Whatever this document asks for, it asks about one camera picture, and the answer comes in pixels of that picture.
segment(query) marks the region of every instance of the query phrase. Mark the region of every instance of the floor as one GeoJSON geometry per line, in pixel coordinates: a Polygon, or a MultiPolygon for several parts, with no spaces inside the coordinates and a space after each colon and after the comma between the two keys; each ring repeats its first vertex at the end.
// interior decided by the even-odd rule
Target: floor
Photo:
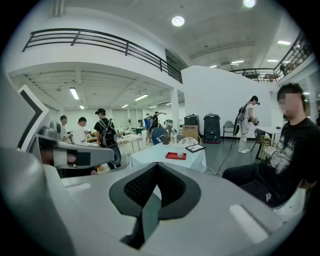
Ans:
{"type": "MultiPolygon", "coordinates": [[[[146,145],[145,141],[139,140],[138,141],[140,149],[144,150],[149,147],[152,147],[152,143],[149,143],[146,145]]],[[[206,166],[208,168],[212,168],[214,172],[216,173],[219,170],[220,165],[224,161],[223,165],[220,168],[220,173],[222,174],[225,169],[229,167],[234,167],[234,166],[241,166],[241,165],[249,165],[254,162],[256,162],[256,155],[259,149],[259,145],[256,144],[252,152],[248,152],[246,154],[238,152],[239,148],[239,140],[236,141],[236,144],[233,142],[232,148],[230,150],[232,140],[231,139],[225,139],[224,142],[221,142],[220,144],[210,144],[210,143],[202,143],[205,151],[205,158],[206,158],[206,166]]],[[[246,142],[246,146],[248,149],[252,149],[254,146],[255,141],[254,140],[248,140],[246,142]]],[[[121,160],[121,166],[127,167],[128,160],[130,160],[130,156],[134,154],[135,152],[139,151],[137,141],[133,142],[133,147],[131,142],[127,144],[123,144],[119,146],[122,160],[121,160]]],[[[109,171],[109,167],[107,164],[103,165],[103,170],[99,171],[99,173],[105,173],[109,171]]]]}

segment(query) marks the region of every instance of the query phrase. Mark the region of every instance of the hair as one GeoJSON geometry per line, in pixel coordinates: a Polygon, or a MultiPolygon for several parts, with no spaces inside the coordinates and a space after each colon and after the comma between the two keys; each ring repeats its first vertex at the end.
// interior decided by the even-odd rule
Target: hair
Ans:
{"type": "Polygon", "coordinates": [[[306,111],[305,95],[303,94],[304,90],[296,82],[289,82],[281,86],[276,94],[276,100],[279,101],[284,94],[301,94],[301,101],[303,105],[303,110],[306,111]]]}
{"type": "Polygon", "coordinates": [[[256,103],[258,103],[258,97],[257,96],[252,96],[252,98],[249,100],[249,102],[252,102],[252,101],[256,101],[256,103]]]}
{"type": "Polygon", "coordinates": [[[83,117],[83,116],[82,116],[82,117],[80,117],[80,118],[79,118],[78,123],[80,123],[80,122],[82,122],[82,121],[85,121],[85,122],[86,122],[86,121],[87,121],[87,119],[86,119],[85,117],[83,117]]]}
{"type": "Polygon", "coordinates": [[[106,115],[106,111],[103,108],[99,108],[98,111],[95,112],[96,115],[102,114],[103,116],[106,115]]]}
{"type": "Polygon", "coordinates": [[[63,119],[67,119],[67,117],[65,115],[60,116],[60,121],[62,121],[63,119]]]}

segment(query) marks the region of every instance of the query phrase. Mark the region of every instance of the ceiling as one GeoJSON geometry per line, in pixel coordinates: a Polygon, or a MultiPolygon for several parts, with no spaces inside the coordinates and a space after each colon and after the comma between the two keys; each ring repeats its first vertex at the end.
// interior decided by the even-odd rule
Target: ceiling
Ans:
{"type": "MultiPolygon", "coordinates": [[[[80,105],[88,109],[118,109],[125,104],[129,104],[130,109],[147,109],[171,102],[169,88],[133,75],[97,71],[95,68],[54,68],[28,72],[12,77],[12,81],[16,86],[36,85],[66,110],[78,110],[80,105]],[[79,100],[74,99],[70,88],[76,89],[79,100]],[[135,101],[144,94],[148,94],[148,97],[135,101]]],[[[180,91],[178,101],[180,104],[185,102],[184,94],[180,91]]]]}
{"type": "Polygon", "coordinates": [[[158,37],[171,38],[193,65],[231,70],[220,63],[244,60],[234,69],[274,68],[299,31],[289,15],[272,0],[259,0],[246,8],[242,0],[65,0],[65,7],[100,10],[130,20],[158,37]],[[182,16],[185,24],[173,26],[182,16]]]}

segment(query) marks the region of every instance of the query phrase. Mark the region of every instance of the white t-shirt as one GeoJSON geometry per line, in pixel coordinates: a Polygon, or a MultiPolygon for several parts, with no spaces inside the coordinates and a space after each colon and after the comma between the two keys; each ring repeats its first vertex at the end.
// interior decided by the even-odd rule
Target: white t-shirt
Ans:
{"type": "MultiPolygon", "coordinates": [[[[61,140],[62,140],[64,137],[68,136],[68,133],[67,133],[66,127],[64,127],[63,125],[61,125],[61,132],[60,132],[60,136],[61,136],[61,140]]],[[[71,140],[70,140],[70,138],[69,138],[69,137],[68,137],[68,138],[66,138],[65,140],[63,140],[63,142],[66,142],[66,143],[71,144],[71,140]]]]}
{"type": "Polygon", "coordinates": [[[81,146],[88,146],[88,143],[86,142],[86,135],[85,135],[84,128],[79,124],[76,126],[76,129],[73,133],[72,138],[74,140],[74,144],[81,145],[81,146]]]}

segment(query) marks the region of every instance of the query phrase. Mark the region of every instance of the balcony railing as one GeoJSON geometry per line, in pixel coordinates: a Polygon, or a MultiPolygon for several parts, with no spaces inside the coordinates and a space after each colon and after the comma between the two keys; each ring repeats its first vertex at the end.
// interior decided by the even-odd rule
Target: balcony railing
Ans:
{"type": "Polygon", "coordinates": [[[150,65],[161,72],[168,73],[171,77],[182,83],[181,72],[140,45],[119,36],[89,29],[79,28],[51,28],[31,32],[30,38],[22,52],[32,47],[50,44],[90,45],[108,48],[132,56],[150,65]]]}
{"type": "Polygon", "coordinates": [[[313,50],[307,38],[303,33],[300,33],[275,68],[245,68],[230,70],[230,72],[241,74],[257,82],[277,82],[296,69],[312,52],[313,50]]]}

